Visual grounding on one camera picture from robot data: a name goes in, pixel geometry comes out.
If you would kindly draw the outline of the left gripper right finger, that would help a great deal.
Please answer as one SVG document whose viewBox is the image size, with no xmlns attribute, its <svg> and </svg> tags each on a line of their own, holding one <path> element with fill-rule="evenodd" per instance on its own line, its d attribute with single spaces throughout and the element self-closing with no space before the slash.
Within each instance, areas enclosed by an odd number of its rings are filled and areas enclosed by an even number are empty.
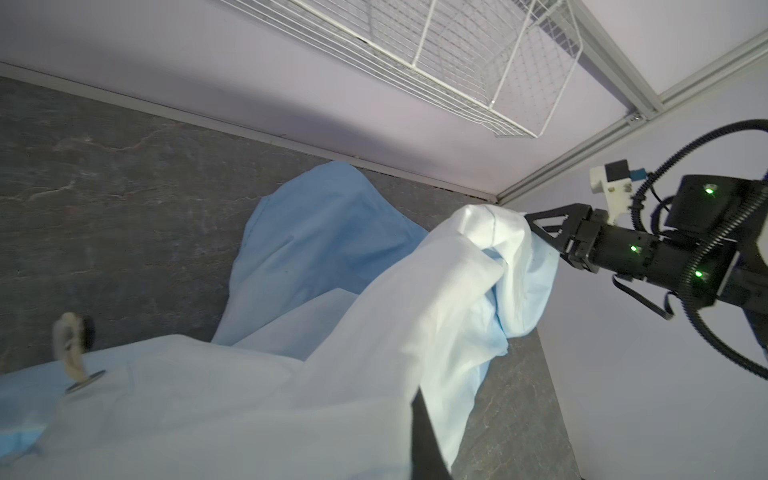
<svg viewBox="0 0 768 480">
<path fill-rule="evenodd" d="M 421 390 L 411 404 L 411 479 L 451 480 L 429 418 Z"/>
</svg>

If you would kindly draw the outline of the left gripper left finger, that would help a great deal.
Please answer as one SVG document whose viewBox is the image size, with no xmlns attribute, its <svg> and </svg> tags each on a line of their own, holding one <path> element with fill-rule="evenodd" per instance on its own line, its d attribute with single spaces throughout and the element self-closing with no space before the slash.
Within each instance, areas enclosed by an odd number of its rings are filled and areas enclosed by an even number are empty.
<svg viewBox="0 0 768 480">
<path fill-rule="evenodd" d="M 106 374 L 105 370 L 89 373 L 84 355 L 95 342 L 95 324 L 89 316 L 65 312 L 53 324 L 52 345 L 54 357 L 62 364 L 73 383 L 65 390 L 71 394 L 93 384 Z"/>
</svg>

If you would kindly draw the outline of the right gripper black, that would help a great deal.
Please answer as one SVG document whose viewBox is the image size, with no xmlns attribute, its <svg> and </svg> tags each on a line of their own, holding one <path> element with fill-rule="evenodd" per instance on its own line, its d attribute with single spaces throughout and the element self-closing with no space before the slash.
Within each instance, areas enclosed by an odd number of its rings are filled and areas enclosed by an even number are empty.
<svg viewBox="0 0 768 480">
<path fill-rule="evenodd" d="M 659 237 L 607 223 L 607 212 L 575 203 L 524 215 L 532 233 L 557 252 L 568 252 L 568 263 L 597 273 L 606 269 L 620 277 L 649 282 L 675 279 L 678 247 Z"/>
</svg>

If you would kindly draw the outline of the light blue zip jacket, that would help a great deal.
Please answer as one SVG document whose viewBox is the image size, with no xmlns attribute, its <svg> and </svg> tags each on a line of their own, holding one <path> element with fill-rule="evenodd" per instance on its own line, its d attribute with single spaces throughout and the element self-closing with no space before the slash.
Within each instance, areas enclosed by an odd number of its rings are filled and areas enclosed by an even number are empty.
<svg viewBox="0 0 768 480">
<path fill-rule="evenodd" d="M 353 167 L 318 166 L 248 220 L 210 341 L 167 335 L 1 379 L 5 479 L 411 479 L 421 390 L 455 461 L 490 362 L 529 334 L 556 251 L 520 213 L 426 231 Z"/>
</svg>

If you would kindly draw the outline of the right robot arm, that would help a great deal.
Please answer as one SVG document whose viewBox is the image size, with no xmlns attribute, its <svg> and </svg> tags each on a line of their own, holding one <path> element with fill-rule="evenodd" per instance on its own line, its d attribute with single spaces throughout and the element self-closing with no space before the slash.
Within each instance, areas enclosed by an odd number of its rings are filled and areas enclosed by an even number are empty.
<svg viewBox="0 0 768 480">
<path fill-rule="evenodd" d="M 625 160 L 590 172 L 591 189 L 606 197 L 605 209 L 574 203 L 526 214 L 531 231 L 570 266 L 612 272 L 613 284 L 666 320 L 669 304 L 657 305 L 629 287 L 639 280 L 680 300 L 694 330 L 723 357 L 765 379 L 766 367 L 727 345 L 705 323 L 704 308 L 717 302 L 744 313 L 761 348 L 767 346 L 767 262 L 759 241 L 767 225 L 767 180 L 686 175 L 677 191 L 659 198 L 648 224 L 647 196 L 673 166 L 727 135 L 765 132 L 764 119 L 738 121 L 690 142 L 652 172 Z"/>
</svg>

